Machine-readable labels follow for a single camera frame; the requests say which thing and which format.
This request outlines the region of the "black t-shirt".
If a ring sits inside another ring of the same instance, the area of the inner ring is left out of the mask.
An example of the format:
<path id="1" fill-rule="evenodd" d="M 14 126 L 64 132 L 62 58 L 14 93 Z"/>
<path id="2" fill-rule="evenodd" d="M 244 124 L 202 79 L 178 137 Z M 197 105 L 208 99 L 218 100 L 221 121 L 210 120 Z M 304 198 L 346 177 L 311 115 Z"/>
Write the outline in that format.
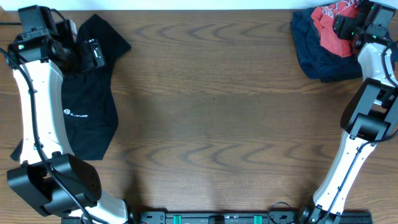
<path id="1" fill-rule="evenodd" d="M 80 26 L 76 41 L 91 39 L 99 42 L 106 65 L 67 75 L 61 93 L 68 141 L 75 156 L 86 161 L 102 160 L 116 132 L 118 114 L 111 93 L 111 77 L 117 59 L 131 49 L 97 14 Z"/>

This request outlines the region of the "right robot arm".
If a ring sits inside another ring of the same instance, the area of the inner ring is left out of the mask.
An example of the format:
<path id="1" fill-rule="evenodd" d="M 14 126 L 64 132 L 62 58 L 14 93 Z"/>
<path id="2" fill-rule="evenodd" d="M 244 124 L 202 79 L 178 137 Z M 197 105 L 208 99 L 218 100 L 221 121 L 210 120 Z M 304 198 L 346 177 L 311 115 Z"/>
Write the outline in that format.
<path id="1" fill-rule="evenodd" d="M 355 18 L 337 16 L 335 34 L 351 40 L 363 84 L 345 108 L 341 142 L 330 170 L 296 223 L 341 223 L 359 215 L 344 211 L 348 193 L 367 157 L 378 144 L 397 136 L 397 78 L 391 62 L 394 42 L 385 38 L 397 11 L 395 1 L 360 1 Z"/>

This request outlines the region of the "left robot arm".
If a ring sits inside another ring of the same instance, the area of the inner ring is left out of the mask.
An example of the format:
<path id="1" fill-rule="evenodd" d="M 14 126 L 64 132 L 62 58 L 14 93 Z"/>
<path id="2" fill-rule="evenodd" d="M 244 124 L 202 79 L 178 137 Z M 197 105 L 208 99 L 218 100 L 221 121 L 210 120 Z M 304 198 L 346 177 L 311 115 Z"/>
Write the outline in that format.
<path id="1" fill-rule="evenodd" d="M 19 9 L 22 34 L 3 52 L 21 98 L 20 166 L 7 172 L 10 188 L 38 214 L 63 223 L 135 223 L 124 200 L 101 188 L 96 169 L 77 158 L 67 138 L 62 109 L 66 74 L 105 66 L 96 39 L 76 42 L 75 23 L 55 22 L 55 10 Z"/>

